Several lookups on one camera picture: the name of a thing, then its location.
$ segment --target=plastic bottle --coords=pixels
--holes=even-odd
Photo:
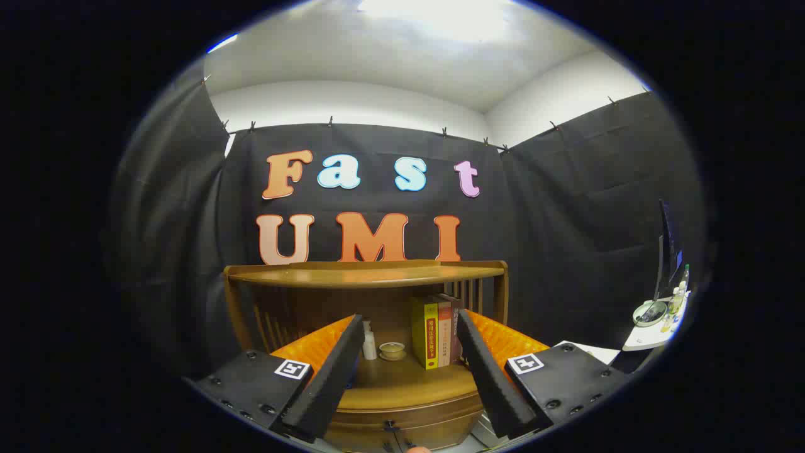
[[[691,265],[685,264],[685,273],[682,274],[682,280],[679,282],[679,286],[681,287],[684,285],[684,288],[686,289],[687,287],[690,286],[690,283],[691,283]]]
[[[661,328],[659,331],[660,332],[668,332],[668,329],[671,328],[672,319],[673,318],[671,317],[671,314],[666,313],[665,316],[663,317],[663,328]]]
[[[378,349],[374,346],[374,332],[369,327],[370,322],[363,322],[363,357],[367,360],[374,360],[378,357]]]
[[[679,311],[679,307],[682,305],[682,289],[681,288],[674,288],[674,295],[671,296],[671,302],[668,304],[668,312],[671,314],[676,314]]]

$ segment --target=white wall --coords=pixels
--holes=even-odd
[[[282,124],[334,123],[405,127],[483,141],[484,115],[412,91],[343,81],[289,81],[234,89],[211,97],[228,131]]]
[[[559,64],[499,102],[487,114],[490,143],[509,148],[614,101],[643,93],[643,84],[603,52]]]
[[[500,101],[486,115],[424,94],[345,81],[289,81],[211,97],[227,130],[335,123],[405,127],[506,144],[509,148],[613,100],[643,93],[642,82],[603,52],[559,64]]]

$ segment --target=yellow book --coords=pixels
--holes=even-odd
[[[439,367],[439,305],[428,297],[411,298],[411,346],[426,370]]]

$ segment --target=blue letter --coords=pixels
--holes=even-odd
[[[425,187],[425,161],[416,157],[400,157],[394,162],[398,177],[394,179],[397,189],[417,192]]]
[[[322,187],[332,189],[341,186],[344,189],[355,189],[361,183],[357,177],[357,159],[349,154],[336,154],[324,159],[322,165],[326,167],[319,173],[318,182]]]

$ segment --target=drawer handle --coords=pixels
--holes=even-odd
[[[386,420],[386,423],[383,426],[383,430],[387,433],[394,433],[399,431],[400,429],[397,426],[394,426],[394,420]]]

